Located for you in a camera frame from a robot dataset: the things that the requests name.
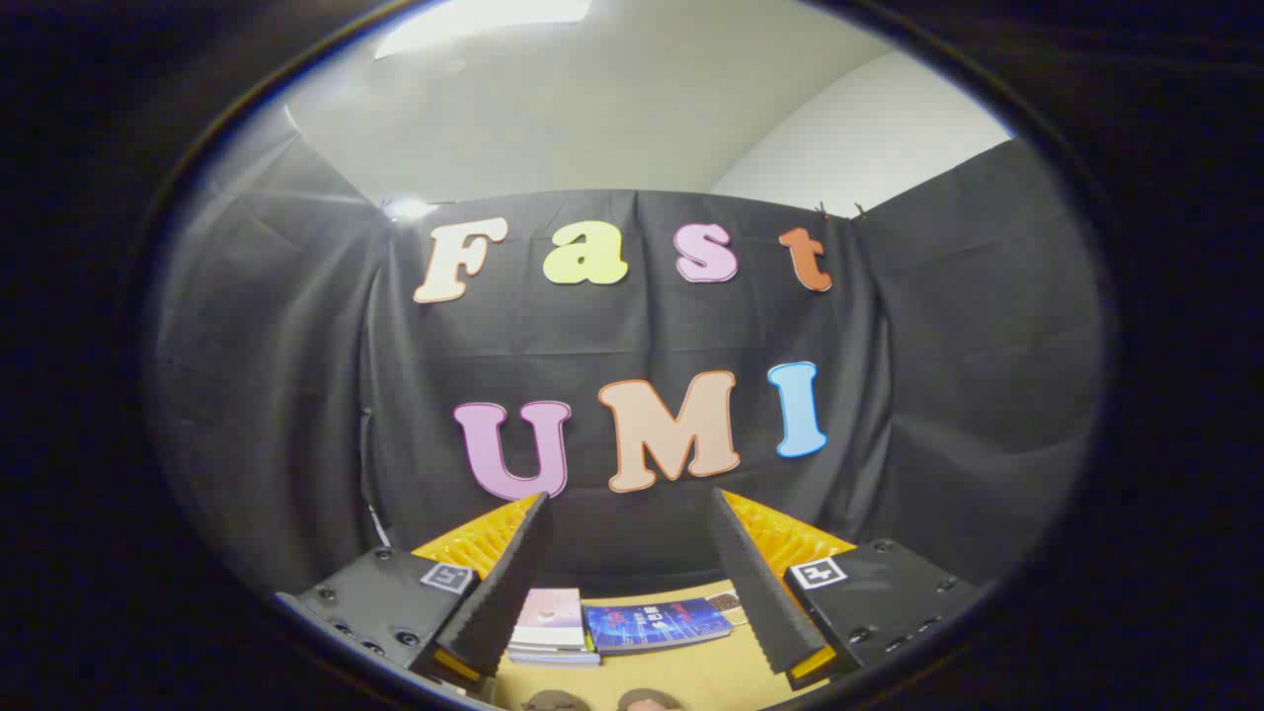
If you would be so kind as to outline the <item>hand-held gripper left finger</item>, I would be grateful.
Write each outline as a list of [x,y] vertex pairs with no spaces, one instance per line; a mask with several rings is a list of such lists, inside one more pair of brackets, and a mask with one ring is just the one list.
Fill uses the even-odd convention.
[[375,547],[276,609],[356,665],[479,691],[497,674],[552,539],[549,495],[506,504],[415,550]]

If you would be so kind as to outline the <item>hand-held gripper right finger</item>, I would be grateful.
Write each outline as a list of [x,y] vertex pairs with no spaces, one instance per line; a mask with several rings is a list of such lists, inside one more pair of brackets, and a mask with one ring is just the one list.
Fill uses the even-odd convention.
[[980,590],[891,539],[853,544],[724,490],[709,531],[763,658],[795,691],[880,665]]

